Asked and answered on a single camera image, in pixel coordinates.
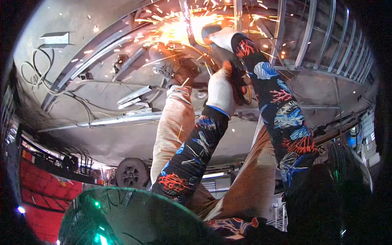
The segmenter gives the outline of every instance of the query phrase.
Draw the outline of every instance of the wheel rim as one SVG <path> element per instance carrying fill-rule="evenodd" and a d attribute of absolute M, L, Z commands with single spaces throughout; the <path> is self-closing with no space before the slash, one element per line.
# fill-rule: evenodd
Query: wheel rim
<path fill-rule="evenodd" d="M 139 181 L 139 171 L 135 166 L 126 166 L 122 176 L 124 185 L 134 186 Z"/>

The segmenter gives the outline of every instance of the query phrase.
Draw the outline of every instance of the white knit glove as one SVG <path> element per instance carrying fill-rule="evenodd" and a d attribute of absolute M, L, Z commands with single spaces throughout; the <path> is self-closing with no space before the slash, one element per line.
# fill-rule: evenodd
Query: white knit glove
<path fill-rule="evenodd" d="M 233 48 L 231 47 L 231 39 L 237 33 L 238 32 L 235 29 L 231 27 L 225 27 L 218 32 L 210 34 L 209 36 L 207 36 L 207 38 L 213 41 L 219 47 L 227 49 L 233 53 Z"/>
<path fill-rule="evenodd" d="M 233 87 L 229 82 L 231 69 L 230 62 L 225 61 L 223 68 L 211 76 L 208 83 L 208 100 L 206 103 L 206 105 L 221 109 L 230 118 L 237 108 L 233 96 Z"/>

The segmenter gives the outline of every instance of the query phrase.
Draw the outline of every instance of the arm sleeve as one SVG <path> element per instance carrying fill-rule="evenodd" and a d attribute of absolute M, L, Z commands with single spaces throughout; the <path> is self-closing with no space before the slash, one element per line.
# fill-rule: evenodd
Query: arm sleeve
<path fill-rule="evenodd" d="M 302 175 L 300 172 L 306 171 L 318 156 L 312 135 L 284 79 L 255 44 L 238 33 L 233 36 L 231 45 L 252 79 L 287 190 L 292 185 L 293 175 Z"/>
<path fill-rule="evenodd" d="M 193 195 L 229 118 L 224 113 L 206 106 L 189 137 L 162 169 L 152 190 L 180 204 Z"/>

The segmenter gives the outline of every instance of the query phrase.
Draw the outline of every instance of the welding helmet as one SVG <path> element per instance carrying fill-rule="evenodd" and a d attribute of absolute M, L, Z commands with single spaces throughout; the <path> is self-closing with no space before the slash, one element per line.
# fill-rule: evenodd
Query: welding helmet
<path fill-rule="evenodd" d="M 223 244 L 202 220 L 182 205 L 132 188 L 89 189 L 66 210 L 58 243 Z"/>

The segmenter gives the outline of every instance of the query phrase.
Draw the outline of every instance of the tire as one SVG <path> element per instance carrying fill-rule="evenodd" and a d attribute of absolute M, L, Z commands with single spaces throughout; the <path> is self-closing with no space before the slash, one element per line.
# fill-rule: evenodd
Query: tire
<path fill-rule="evenodd" d="M 116 179 L 119 187 L 141 189 L 150 179 L 149 168 L 139 158 L 126 158 L 117 168 Z"/>

